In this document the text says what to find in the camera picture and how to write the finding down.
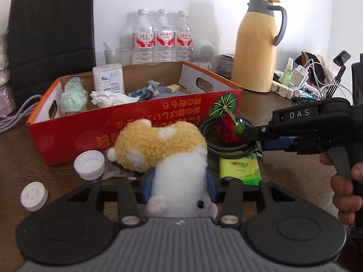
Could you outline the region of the person's right hand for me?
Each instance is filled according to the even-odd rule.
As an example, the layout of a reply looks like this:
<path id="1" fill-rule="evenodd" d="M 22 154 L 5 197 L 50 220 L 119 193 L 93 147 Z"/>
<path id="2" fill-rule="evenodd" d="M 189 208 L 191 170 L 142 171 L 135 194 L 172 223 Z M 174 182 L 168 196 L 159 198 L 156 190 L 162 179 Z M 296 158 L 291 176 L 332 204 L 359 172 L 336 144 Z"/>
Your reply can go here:
<path id="1" fill-rule="evenodd" d="M 326 153 L 322 153 L 319 160 L 323 165 L 333 165 L 333 162 L 328 158 Z M 353 180 L 362 182 L 362 169 L 362 162 L 354 165 L 351 170 Z M 362 208 L 362 198 L 353 195 L 353 183 L 335 174 L 330 180 L 330 187 L 334 192 L 332 202 L 338 209 L 338 219 L 345 225 L 354 223 L 356 212 Z"/>

